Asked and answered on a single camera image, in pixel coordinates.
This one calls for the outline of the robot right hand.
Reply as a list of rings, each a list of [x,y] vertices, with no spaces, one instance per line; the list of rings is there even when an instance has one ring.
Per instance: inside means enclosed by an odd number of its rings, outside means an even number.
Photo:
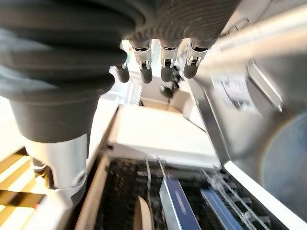
[[[190,79],[239,5],[237,0],[3,0],[0,94],[9,100],[34,171],[64,207],[80,202],[99,98],[129,80],[134,50],[144,83],[152,80],[151,41],[161,44],[168,82],[183,39]]]

